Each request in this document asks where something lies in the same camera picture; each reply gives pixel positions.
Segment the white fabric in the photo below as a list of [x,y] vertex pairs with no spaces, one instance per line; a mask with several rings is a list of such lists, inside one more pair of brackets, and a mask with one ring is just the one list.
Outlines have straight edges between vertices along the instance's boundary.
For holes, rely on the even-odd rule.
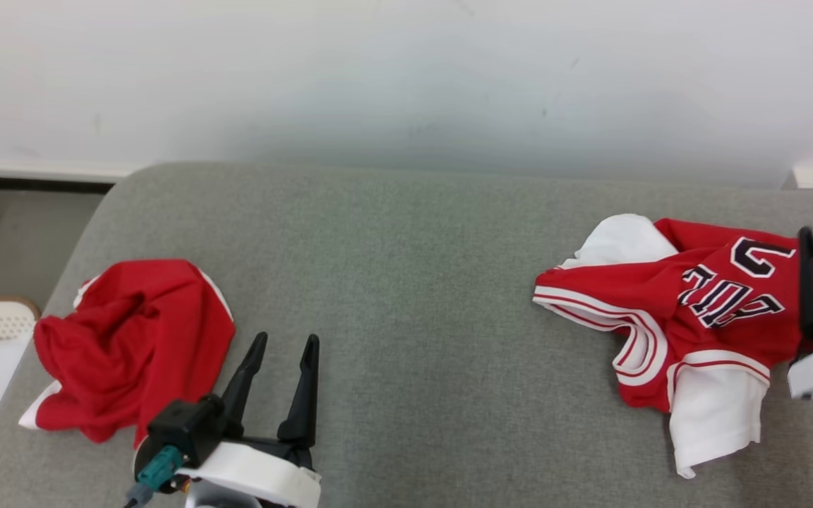
[[569,258],[560,266],[593,267],[620,263],[647,263],[663,260],[680,251],[673,247],[664,235],[654,227],[648,217],[623,213],[601,221],[575,258]]
[[74,296],[74,308],[77,308],[80,305],[80,302],[83,301],[83,296],[86,295],[87,289],[90,289],[100,276],[93,277],[93,279],[87,280],[87,282],[83,283],[83,286],[77,290],[77,296]]
[[234,315],[231,314],[231,308],[228,306],[228,301],[225,300],[225,296],[222,293],[222,290],[220,290],[219,287],[215,285],[215,281],[213,281],[212,277],[209,277],[206,274],[206,272],[200,270],[200,274],[201,276],[203,276],[203,279],[206,279],[206,282],[209,284],[209,287],[212,287],[212,291],[215,291],[215,295],[219,297],[219,301],[222,302],[222,306],[224,306],[225,312],[228,313],[228,318],[231,318],[231,321],[234,321]]
[[61,382],[54,380],[46,389],[42,390],[42,393],[33,401],[30,407],[27,408],[27,411],[23,412],[23,415],[20,415],[17,424],[23,428],[29,428],[30,430],[40,430],[36,425],[36,412],[40,410],[40,404],[42,404],[49,395],[58,392],[61,392]]
[[678,370],[670,437],[677,473],[761,442],[761,401],[768,382],[732,364]]

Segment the basketball jersey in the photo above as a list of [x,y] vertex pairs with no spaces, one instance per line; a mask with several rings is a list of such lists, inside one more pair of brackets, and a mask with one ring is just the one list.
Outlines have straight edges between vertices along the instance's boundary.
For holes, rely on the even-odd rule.
[[799,348],[797,241],[639,215],[604,219],[533,301],[620,332],[613,360],[632,407],[670,412],[677,472],[759,441],[770,369]]

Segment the printed number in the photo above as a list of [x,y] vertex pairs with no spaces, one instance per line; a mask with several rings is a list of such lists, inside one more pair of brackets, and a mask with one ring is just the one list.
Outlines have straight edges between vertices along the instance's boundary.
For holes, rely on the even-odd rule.
[[770,243],[754,241],[750,238],[739,238],[730,251],[730,262],[745,273],[757,279],[767,279],[776,267],[770,261],[758,258],[761,254],[791,258],[796,253],[794,248],[782,248]]
[[[767,279],[776,270],[768,257],[791,258],[795,252],[794,248],[782,248],[743,237],[730,250],[730,261],[750,277]],[[784,309],[782,303],[771,295],[756,296],[740,306],[752,292],[752,287],[717,279],[717,274],[704,265],[687,270],[683,274],[683,281],[693,286],[680,293],[678,303],[688,306],[705,328],[719,328],[736,319],[777,314]]]
[[753,318],[755,315],[764,314],[777,314],[782,312],[782,303],[778,302],[776,298],[770,295],[761,295],[749,303],[746,303],[741,308],[736,309],[727,315],[722,315],[714,320],[712,328],[719,328],[720,326],[728,325],[729,322],[736,321],[736,319]]

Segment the gray fabric surface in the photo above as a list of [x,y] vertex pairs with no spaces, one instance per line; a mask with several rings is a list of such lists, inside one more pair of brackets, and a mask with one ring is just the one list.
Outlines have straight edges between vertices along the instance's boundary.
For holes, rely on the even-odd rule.
[[[761,444],[683,480],[667,417],[617,395],[619,341],[530,301],[536,274],[621,212],[794,235],[813,193],[164,165],[106,196],[47,312],[116,261],[188,258],[238,325],[220,387],[270,334],[245,421],[265,436],[318,334],[325,506],[813,506],[813,403],[788,398],[785,369]],[[48,383],[29,350],[0,407],[0,507],[120,506],[133,431],[91,444],[19,428]]]

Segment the white stripe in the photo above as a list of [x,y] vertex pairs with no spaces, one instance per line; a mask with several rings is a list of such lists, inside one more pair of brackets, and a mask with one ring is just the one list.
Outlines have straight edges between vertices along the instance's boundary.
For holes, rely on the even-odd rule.
[[40,430],[39,426],[36,425],[36,413],[40,410],[42,402],[45,401],[49,395],[54,395],[58,392],[61,392],[61,382],[54,380],[46,389],[42,390],[42,393],[36,398],[36,401],[33,401],[30,407],[27,408],[27,411],[23,412],[23,415],[20,415],[17,424],[21,427],[29,428],[30,430]]
[[92,286],[94,282],[96,282],[97,280],[100,279],[100,275],[101,274],[98,274],[96,277],[93,277],[93,279],[87,280],[87,282],[84,283],[84,285],[81,286],[80,289],[77,290],[77,296],[74,297],[74,309],[75,310],[80,305],[80,302],[83,301],[83,296],[86,295],[87,290],[90,289],[90,286]]
[[[617,373],[617,379],[620,383],[627,386],[641,386],[654,380],[659,373],[663,370],[664,361],[667,360],[668,343],[664,331],[661,326],[658,326],[657,321],[647,312],[639,309],[619,308],[619,306],[612,306],[609,303],[598,300],[597,298],[570,291],[568,289],[559,289],[558,287],[549,286],[536,286],[535,293],[537,296],[532,298],[533,302],[545,306],[549,310],[564,318],[570,319],[573,322],[578,322],[583,326],[594,328],[596,330],[604,331],[607,329],[616,329],[622,326],[629,327],[630,332],[627,338],[627,344],[620,351],[620,354],[613,359],[613,367]],[[586,318],[591,318],[598,326],[592,325],[590,322],[581,321],[565,312],[559,312],[558,309],[572,309]],[[618,319],[617,316],[607,315],[606,313],[620,314],[624,318],[632,318],[632,322]],[[646,337],[648,341],[638,340],[640,337]],[[641,354],[642,347],[645,348],[644,354]],[[620,364],[620,359],[629,351],[633,351],[637,356],[642,355],[642,363],[635,369],[629,369],[625,364]]]
[[771,370],[768,369],[761,361],[749,358],[741,353],[735,351],[726,351],[723,349],[706,349],[703,351],[693,351],[683,357],[685,363],[708,363],[709,361],[739,361],[744,363],[757,372],[771,377]]
[[212,291],[215,291],[215,295],[219,297],[219,301],[222,302],[225,311],[228,313],[228,318],[230,318],[231,321],[234,321],[234,315],[231,314],[231,308],[228,306],[228,302],[225,301],[225,296],[222,295],[222,292],[219,290],[219,287],[215,285],[215,282],[213,282],[213,280],[206,274],[206,272],[200,270],[200,274],[201,276],[203,276],[203,279],[206,279],[206,282],[209,283],[209,285],[212,287]]

